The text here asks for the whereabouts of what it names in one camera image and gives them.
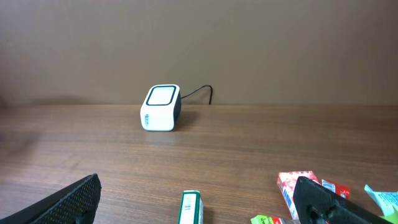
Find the red packaging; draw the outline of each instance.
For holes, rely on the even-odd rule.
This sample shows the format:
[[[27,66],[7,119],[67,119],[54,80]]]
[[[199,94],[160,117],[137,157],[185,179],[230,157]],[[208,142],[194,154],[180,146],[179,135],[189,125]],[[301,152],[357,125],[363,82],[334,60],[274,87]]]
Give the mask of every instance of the red packaging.
[[[287,207],[289,208],[290,214],[292,215],[292,218],[294,220],[299,219],[296,211],[296,206],[293,202],[293,193],[297,179],[300,176],[307,177],[308,179],[313,180],[319,184],[317,177],[315,177],[312,171],[280,172],[277,180],[277,185],[282,192]]]
[[[323,180],[322,179],[322,186],[331,190],[332,192],[342,196],[343,198],[349,200],[349,188],[330,180]]]

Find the beige wall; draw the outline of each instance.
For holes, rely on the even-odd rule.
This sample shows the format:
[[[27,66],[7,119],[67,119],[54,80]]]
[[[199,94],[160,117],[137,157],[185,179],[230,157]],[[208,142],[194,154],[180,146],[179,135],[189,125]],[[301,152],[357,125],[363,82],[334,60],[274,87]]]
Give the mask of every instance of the beige wall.
[[[0,95],[142,103],[175,83],[212,84],[215,104],[397,104],[397,43],[396,0],[3,0]]]

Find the wood grain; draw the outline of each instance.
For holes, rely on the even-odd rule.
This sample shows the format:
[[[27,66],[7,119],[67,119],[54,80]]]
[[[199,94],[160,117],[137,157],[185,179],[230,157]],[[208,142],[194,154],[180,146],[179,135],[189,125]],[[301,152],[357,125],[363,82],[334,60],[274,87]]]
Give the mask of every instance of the wood grain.
[[[0,112],[0,218],[97,173],[95,223],[177,223],[183,190],[200,190],[205,223],[289,217],[282,171],[398,190],[398,107],[183,106],[173,132],[141,128],[139,105],[33,106]]]

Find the black cable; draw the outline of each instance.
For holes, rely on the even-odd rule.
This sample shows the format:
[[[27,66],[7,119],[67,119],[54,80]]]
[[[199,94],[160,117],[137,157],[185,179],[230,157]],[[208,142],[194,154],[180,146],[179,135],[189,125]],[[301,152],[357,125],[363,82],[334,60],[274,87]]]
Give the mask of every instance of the black cable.
[[[204,87],[210,87],[210,100],[209,100],[209,105],[210,105],[211,104],[211,97],[213,97],[213,87],[211,87],[211,85],[204,85],[204,86],[196,89],[195,91],[191,92],[187,96],[190,96],[190,95],[194,94],[196,91],[198,91],[198,90],[200,90],[201,88],[204,88]]]

